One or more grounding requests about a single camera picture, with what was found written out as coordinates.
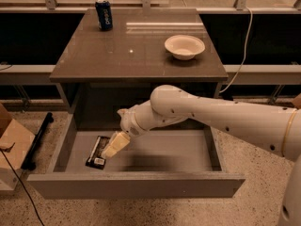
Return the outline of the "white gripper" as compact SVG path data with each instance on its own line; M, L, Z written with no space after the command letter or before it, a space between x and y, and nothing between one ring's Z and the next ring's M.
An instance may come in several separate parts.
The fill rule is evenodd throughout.
M130 138L140 137L147 132L142 127L145 109L141 105L118 110L120 115L120 128L123 131L115 132L104 147L101 156L104 159L113 157L130 143Z

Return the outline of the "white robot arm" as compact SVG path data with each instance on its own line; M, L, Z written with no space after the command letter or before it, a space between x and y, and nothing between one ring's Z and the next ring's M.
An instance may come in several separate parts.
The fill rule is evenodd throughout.
M114 156L157 127L188 119L202 122L294 162L279 212L278 226L301 226L301 110L198 97L170 85L154 89L150 99L121 109L119 132L105 145L102 158Z

